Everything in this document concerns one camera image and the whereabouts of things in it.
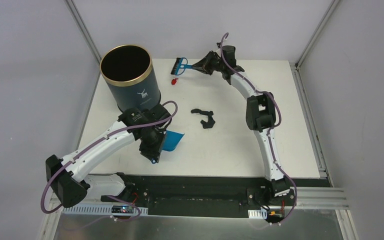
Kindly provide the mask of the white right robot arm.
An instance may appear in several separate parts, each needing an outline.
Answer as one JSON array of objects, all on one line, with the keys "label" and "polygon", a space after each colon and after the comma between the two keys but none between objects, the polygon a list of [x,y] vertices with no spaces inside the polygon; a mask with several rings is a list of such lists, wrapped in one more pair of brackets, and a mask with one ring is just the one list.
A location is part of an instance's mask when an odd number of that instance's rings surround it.
[{"label": "white right robot arm", "polygon": [[276,205],[290,192],[288,176],[282,168],[275,143],[275,128],[282,122],[282,116],[273,94],[256,88],[246,71],[237,64],[235,52],[236,48],[232,45],[222,46],[220,53],[210,51],[192,64],[191,69],[206,75],[221,73],[222,78],[245,99],[245,122],[257,139],[264,177],[268,181],[263,199],[270,205]]}]

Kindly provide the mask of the blue plastic dustpan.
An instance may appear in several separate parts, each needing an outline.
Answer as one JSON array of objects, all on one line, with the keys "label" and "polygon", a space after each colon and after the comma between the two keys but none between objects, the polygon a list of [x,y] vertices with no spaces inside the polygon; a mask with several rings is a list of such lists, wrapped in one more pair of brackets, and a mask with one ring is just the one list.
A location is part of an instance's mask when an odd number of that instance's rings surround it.
[{"label": "blue plastic dustpan", "polygon": [[167,130],[157,135],[157,142],[151,147],[151,163],[157,164],[162,151],[172,152],[179,145],[184,133]]}]

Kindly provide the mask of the blue hand brush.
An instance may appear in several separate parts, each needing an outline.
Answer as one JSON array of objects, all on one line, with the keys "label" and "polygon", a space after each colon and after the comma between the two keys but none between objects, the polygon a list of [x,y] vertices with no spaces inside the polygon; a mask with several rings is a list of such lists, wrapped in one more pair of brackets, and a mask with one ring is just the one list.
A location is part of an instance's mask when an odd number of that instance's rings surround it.
[{"label": "blue hand brush", "polygon": [[173,76],[180,76],[185,72],[185,70],[192,68],[193,66],[189,64],[189,61],[186,57],[177,57],[170,74]]}]

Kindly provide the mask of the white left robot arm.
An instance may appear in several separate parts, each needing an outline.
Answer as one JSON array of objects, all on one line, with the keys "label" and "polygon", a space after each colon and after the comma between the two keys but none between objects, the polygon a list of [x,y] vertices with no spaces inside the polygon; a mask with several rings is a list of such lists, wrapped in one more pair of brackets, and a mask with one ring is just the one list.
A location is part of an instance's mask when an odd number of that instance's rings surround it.
[{"label": "white left robot arm", "polygon": [[118,119],[101,135],[64,157],[51,155],[45,161],[47,184],[42,193],[45,196],[52,189],[60,206],[70,208],[87,196],[110,195],[120,202],[132,198],[133,189],[117,174],[95,176],[91,171],[119,149],[139,140],[139,152],[152,164],[159,162],[166,140],[165,123],[173,115],[158,104],[150,110],[137,108],[124,110]]}]

